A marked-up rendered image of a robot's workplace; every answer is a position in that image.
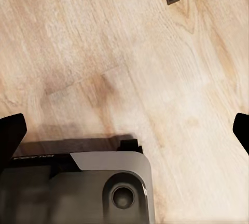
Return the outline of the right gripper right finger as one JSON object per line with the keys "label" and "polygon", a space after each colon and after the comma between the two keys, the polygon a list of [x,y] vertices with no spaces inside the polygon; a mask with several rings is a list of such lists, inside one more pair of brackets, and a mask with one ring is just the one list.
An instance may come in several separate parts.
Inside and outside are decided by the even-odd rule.
{"label": "right gripper right finger", "polygon": [[249,115],[241,113],[236,114],[232,130],[249,154]]}

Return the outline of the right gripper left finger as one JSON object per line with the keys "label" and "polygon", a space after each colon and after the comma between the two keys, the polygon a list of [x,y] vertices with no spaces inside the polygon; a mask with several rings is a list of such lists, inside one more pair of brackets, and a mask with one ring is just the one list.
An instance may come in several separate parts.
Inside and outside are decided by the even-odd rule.
{"label": "right gripper left finger", "polygon": [[27,133],[22,113],[0,119],[0,175]]}

